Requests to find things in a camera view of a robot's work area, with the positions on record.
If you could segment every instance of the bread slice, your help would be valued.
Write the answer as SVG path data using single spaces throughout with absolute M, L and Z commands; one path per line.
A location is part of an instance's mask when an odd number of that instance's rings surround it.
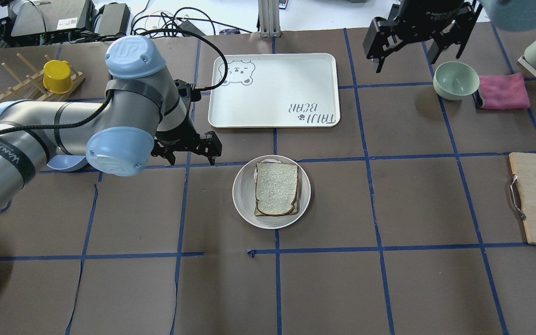
M 299 166 L 260 161 L 255 183 L 255 216 L 298 213 Z

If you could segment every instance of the label sticker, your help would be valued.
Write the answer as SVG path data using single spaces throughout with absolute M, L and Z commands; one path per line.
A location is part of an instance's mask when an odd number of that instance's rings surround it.
M 78 25 L 78 18 L 72 17 L 70 19 L 61 19 L 57 22 L 57 30 L 71 29 Z

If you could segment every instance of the folded cloth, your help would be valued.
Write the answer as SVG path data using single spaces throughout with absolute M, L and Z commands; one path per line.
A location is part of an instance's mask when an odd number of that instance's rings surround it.
M 481 76 L 479 81 L 479 89 L 473 93 L 478 108 L 505 110 L 530 107 L 523 74 Z

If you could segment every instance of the green bowl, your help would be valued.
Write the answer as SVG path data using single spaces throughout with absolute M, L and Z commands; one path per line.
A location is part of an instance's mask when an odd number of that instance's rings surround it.
M 434 74 L 434 89 L 447 100 L 462 100 L 479 88 L 479 75 L 467 64 L 449 61 L 438 66 Z

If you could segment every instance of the cartoon bear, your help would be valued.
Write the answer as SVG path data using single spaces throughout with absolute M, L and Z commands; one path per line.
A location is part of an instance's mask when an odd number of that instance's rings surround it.
M 229 85 L 230 83 L 242 83 L 245 86 L 251 85 L 254 81 L 254 79 L 251 78 L 251 74 L 253 74 L 255 70 L 254 63 L 251 63 L 251 61 L 234 60 L 230 61 L 228 64 L 229 73 L 222 86 Z M 219 72 L 221 73 L 221 76 L 225 74 L 224 65 L 219 67 Z

